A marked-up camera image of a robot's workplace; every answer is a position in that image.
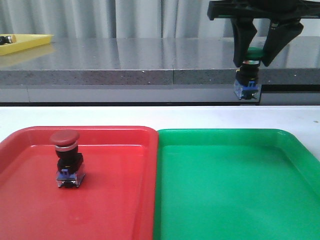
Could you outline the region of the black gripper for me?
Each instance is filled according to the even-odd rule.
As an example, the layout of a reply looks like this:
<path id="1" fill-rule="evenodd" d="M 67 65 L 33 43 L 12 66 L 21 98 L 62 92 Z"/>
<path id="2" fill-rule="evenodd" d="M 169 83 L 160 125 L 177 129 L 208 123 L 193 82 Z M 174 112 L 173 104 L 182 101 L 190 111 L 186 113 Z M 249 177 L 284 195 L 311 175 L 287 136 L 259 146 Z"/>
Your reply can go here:
<path id="1" fill-rule="evenodd" d="M 268 67 L 282 49 L 303 31 L 301 19 L 320 18 L 320 3 L 311 0 L 211 0 L 207 16 L 211 21 L 230 19 L 236 67 L 242 65 L 257 33 L 254 19 L 270 19 L 262 57 L 262 63 Z"/>

